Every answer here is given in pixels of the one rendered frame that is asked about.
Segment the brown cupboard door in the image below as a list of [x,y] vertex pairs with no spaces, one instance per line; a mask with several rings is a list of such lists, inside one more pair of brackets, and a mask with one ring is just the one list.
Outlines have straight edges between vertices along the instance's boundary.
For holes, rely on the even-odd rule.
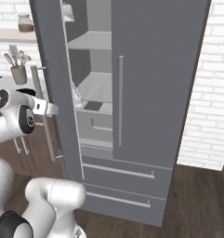
[[50,157],[43,119],[36,116],[35,122],[33,133],[24,137],[26,149],[29,151],[27,159],[31,175],[62,179],[61,160],[57,159],[53,162]]
[[16,174],[30,176],[32,172],[29,167],[27,156],[21,143],[18,140],[17,143],[21,149],[20,154],[17,153],[13,140],[0,143],[0,157],[10,163]]

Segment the pale grey crisper drawer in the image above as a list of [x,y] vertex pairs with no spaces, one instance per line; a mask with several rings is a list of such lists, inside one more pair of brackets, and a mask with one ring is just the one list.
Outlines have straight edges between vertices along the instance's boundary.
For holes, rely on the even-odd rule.
[[112,148],[112,115],[97,111],[76,113],[79,138],[82,142]]

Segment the brown glass jar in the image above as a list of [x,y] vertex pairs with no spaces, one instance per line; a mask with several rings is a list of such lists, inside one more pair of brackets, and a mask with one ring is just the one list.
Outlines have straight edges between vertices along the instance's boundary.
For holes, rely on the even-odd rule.
[[28,33],[28,32],[34,31],[33,22],[29,14],[19,15],[18,26],[19,26],[19,31],[22,33]]

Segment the grey spatula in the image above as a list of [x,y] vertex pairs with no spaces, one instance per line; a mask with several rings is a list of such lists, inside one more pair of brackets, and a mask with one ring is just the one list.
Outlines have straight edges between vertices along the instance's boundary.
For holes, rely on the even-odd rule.
[[18,67],[19,66],[19,64],[18,64],[19,52],[18,52],[17,46],[16,45],[10,45],[9,46],[9,52],[10,52],[10,55],[11,55],[12,59],[15,62],[15,66]]

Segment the grey spoon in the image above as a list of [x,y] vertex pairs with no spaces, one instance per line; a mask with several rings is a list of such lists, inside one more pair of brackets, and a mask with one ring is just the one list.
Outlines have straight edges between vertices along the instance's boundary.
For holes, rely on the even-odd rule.
[[4,57],[7,60],[7,62],[12,65],[12,67],[15,67],[12,58],[7,53],[4,54]]

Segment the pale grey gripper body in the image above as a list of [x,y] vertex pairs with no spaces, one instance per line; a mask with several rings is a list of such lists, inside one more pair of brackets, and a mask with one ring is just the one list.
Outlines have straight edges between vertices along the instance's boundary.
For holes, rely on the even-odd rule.
[[59,113],[59,107],[53,103],[46,102],[45,115],[56,115]]

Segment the grey ladle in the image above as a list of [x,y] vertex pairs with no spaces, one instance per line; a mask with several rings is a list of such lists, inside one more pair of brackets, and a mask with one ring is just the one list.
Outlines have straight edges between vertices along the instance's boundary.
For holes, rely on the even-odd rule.
[[22,66],[24,66],[27,61],[32,60],[30,56],[25,55],[24,52],[21,50],[19,51],[19,58],[20,58],[20,63]]

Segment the pale wall shelf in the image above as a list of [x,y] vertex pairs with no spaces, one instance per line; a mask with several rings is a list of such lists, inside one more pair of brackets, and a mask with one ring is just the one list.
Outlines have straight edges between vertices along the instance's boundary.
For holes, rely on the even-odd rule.
[[21,33],[16,29],[0,29],[0,42],[34,44],[37,40],[35,32]]

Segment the grey fridge drawer front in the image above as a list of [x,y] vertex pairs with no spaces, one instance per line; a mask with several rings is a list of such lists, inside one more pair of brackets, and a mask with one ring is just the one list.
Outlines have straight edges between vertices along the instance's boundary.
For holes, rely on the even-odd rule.
[[132,192],[141,195],[149,195],[158,198],[166,198],[172,177],[172,170],[155,166],[129,164],[116,160],[108,160],[84,156],[82,163],[107,166],[139,172],[143,174],[153,173],[155,179],[113,173],[99,169],[84,167],[85,182],[96,186],[114,189],[124,192]]
[[149,203],[152,207],[147,208],[136,205],[128,205],[87,195],[85,204],[82,207],[83,210],[157,227],[162,226],[166,199],[117,191],[87,183],[85,183],[85,187],[87,192],[108,195],[116,198],[141,202],[144,204]]

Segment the grey utensil pot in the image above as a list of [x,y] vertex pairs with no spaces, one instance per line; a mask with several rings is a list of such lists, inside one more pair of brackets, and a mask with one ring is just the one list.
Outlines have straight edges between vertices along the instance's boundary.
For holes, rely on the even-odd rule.
[[27,73],[24,66],[12,67],[10,71],[17,85],[25,85],[27,83]]

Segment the grey fridge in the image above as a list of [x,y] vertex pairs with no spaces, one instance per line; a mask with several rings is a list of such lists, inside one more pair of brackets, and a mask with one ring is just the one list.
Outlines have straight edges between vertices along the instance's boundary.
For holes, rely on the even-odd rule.
[[[62,0],[62,4],[70,4],[74,15],[74,22],[66,21],[65,30],[72,80],[82,98],[82,108],[75,109],[75,113],[85,109],[89,101],[102,102],[99,112],[112,115],[112,0]],[[129,164],[124,160],[113,157],[112,148],[100,147],[78,141],[81,157],[84,156],[116,160]],[[173,166],[163,167],[172,170]]]

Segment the white bottle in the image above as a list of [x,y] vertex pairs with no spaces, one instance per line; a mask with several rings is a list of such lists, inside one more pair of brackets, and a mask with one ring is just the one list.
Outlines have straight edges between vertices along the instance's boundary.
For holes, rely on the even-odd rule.
[[72,97],[73,97],[73,104],[76,110],[80,110],[82,108],[82,98],[81,95],[78,91],[78,89],[76,88],[76,86],[74,85],[73,82],[71,82],[72,84]]

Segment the white carton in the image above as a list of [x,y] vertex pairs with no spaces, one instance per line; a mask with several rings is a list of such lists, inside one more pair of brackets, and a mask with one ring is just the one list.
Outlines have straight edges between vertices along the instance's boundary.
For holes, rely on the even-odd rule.
[[63,12],[64,19],[66,21],[74,22],[74,15],[72,11],[72,6],[70,4],[63,3],[62,12]]

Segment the grey fridge door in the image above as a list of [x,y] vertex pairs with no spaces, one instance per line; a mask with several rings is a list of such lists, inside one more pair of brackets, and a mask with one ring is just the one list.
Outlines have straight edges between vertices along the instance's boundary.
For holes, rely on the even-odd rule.
[[[210,0],[112,0],[113,157],[174,165]],[[119,56],[124,56],[122,146]]]
[[56,122],[64,177],[82,182],[81,150],[72,99],[72,73],[62,0],[29,0],[49,100],[59,106]]

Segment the dark flat tray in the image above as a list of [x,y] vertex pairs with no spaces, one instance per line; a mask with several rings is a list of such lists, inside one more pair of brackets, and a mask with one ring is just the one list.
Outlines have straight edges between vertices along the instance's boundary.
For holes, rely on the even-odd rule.
[[99,111],[99,109],[102,106],[102,102],[98,102],[98,101],[89,101],[86,106],[85,106],[85,110],[89,110],[89,111]]

